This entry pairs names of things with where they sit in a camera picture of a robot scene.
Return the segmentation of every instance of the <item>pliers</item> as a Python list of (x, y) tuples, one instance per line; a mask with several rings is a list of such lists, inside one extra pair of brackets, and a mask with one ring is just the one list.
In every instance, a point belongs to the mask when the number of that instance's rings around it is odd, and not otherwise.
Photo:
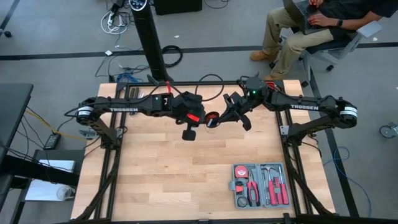
[(260, 197), (259, 197), (259, 189), (257, 183), (253, 179), (253, 173), (249, 172), (249, 182), (248, 182), (248, 202), (250, 207), (252, 206), (252, 198), (251, 198), (251, 191), (254, 190), (256, 194), (256, 205), (260, 206)]

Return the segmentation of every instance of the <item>butcher block table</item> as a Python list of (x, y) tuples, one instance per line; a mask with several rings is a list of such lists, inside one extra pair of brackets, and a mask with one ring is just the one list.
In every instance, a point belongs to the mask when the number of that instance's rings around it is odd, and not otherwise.
[[(298, 80), (285, 80), (284, 85), (289, 95), (303, 94)], [(195, 86), (177, 88), (181, 92), (195, 91)], [(140, 92), (148, 94), (152, 89), (153, 86), (140, 87)], [(220, 86), (199, 86), (198, 94), (207, 99), (219, 90)], [(116, 84), (101, 84), (98, 96), (114, 97), (115, 91)], [(226, 85), (223, 93), (232, 94), (234, 91), (242, 94), (237, 85)], [(160, 87), (155, 93), (165, 92), (167, 87)], [(207, 113), (222, 113), (226, 108), (223, 95), (203, 104)], [(294, 123), (310, 121), (308, 111), (292, 110), (291, 113)], [(286, 124), (284, 113), (281, 114)], [(246, 115), (252, 123), (250, 131), (245, 131), (240, 122), (223, 123), (215, 129), (201, 125), (195, 128), (195, 141), (182, 140), (186, 124), (178, 126), (171, 118), (127, 115), (128, 131), (124, 134), (121, 148), (112, 221), (282, 218), (283, 213), (294, 217), (291, 202), (289, 208), (239, 210), (235, 207), (234, 193), (229, 189), (233, 164), (285, 164), (275, 113), (259, 106)], [(111, 113), (101, 118), (109, 124)], [(309, 138), (303, 142), (316, 144)], [(99, 143), (88, 147), (86, 153)], [(306, 145), (299, 149), (309, 188), (326, 209), (334, 212), (318, 151)], [(98, 190), (104, 152), (104, 149), (96, 149), (83, 161), (72, 218), (84, 211)], [(298, 185), (297, 193), (301, 211), (305, 212)], [(108, 196), (109, 193), (105, 193), (101, 217), (105, 217)]]

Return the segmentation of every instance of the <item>khaki pants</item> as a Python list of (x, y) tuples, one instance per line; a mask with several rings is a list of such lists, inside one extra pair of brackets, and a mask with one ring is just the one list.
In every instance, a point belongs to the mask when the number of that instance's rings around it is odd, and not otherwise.
[[(276, 54), (279, 51), (279, 37), (282, 28), (297, 27), (297, 24), (282, 7), (272, 10), (267, 17), (266, 34), (262, 43), (266, 54)], [(281, 77), (287, 74), (292, 63), (299, 59), (301, 52), (311, 46), (320, 45), (333, 40), (330, 31), (322, 30), (309, 35), (297, 32), (287, 38), (280, 53), (280, 59), (271, 71), (273, 77)]]

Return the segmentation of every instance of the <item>laptop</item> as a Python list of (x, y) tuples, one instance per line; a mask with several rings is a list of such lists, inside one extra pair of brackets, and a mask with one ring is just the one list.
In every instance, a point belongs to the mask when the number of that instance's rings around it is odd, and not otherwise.
[(308, 35), (327, 29), (326, 27), (312, 26), (308, 22), (310, 16), (319, 12), (317, 8), (310, 6), (308, 0), (299, 2), (284, 0), (284, 7), (291, 18), (296, 21), (298, 28), (300, 28), (303, 34)]

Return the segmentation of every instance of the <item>person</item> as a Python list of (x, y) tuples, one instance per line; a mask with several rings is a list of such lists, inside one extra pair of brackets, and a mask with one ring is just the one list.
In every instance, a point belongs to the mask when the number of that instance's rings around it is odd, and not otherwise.
[[(319, 10), (308, 18), (313, 26), (329, 27), (316, 33), (304, 35), (297, 32), (287, 38), (280, 53), (280, 59), (265, 80), (283, 79), (292, 62), (298, 60), (301, 52), (311, 46), (320, 45), (344, 37), (372, 21), (391, 17), (398, 8), (398, 0), (309, 0)], [(279, 53), (279, 36), (282, 28), (297, 26), (285, 8), (268, 13), (263, 49), (252, 52), (252, 60), (273, 62)]]

